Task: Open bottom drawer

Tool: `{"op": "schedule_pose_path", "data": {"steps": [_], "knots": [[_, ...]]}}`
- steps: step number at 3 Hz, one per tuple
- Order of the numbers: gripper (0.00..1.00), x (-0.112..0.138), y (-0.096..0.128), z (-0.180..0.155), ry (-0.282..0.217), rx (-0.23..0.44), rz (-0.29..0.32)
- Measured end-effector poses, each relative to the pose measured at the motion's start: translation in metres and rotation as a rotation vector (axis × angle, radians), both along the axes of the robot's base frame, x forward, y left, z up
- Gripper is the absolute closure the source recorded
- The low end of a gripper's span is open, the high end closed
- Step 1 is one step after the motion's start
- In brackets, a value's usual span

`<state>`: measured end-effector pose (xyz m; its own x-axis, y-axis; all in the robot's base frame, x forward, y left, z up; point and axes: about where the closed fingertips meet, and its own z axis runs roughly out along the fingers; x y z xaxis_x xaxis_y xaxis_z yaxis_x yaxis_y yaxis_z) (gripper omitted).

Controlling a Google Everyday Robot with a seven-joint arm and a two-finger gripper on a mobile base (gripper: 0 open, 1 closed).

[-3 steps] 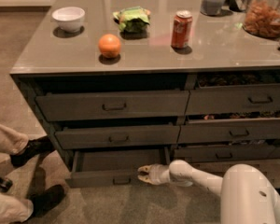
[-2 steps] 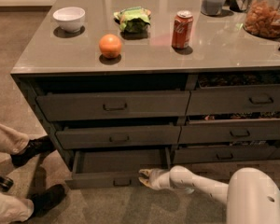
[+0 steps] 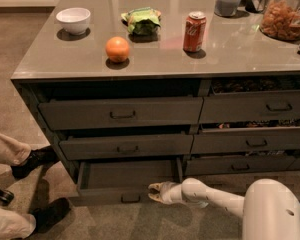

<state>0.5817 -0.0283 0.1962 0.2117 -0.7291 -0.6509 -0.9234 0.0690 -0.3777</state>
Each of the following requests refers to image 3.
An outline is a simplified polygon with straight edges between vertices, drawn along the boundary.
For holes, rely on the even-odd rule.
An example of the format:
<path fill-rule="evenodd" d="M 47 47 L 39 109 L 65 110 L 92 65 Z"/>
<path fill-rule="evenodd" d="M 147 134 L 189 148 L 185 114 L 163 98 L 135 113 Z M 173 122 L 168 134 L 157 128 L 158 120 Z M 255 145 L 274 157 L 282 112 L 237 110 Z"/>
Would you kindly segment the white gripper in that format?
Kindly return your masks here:
<path fill-rule="evenodd" d="M 184 204 L 185 199 L 182 194 L 182 187 L 178 183 L 166 181 L 161 183 L 152 183 L 148 186 L 150 190 L 158 191 L 159 194 L 149 193 L 148 197 L 162 204 Z"/>

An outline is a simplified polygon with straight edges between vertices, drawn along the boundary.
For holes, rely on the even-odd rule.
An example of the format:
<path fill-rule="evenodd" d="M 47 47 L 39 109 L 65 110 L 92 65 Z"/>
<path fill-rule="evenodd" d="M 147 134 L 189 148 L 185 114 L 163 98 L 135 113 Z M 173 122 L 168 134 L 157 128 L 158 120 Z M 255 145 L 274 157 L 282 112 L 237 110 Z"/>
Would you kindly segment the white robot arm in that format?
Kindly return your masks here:
<path fill-rule="evenodd" d="M 210 202 L 242 219 L 242 240 L 300 240 L 300 201 L 282 183 L 260 179 L 244 196 L 205 185 L 195 178 L 149 185 L 149 197 L 163 204 Z"/>

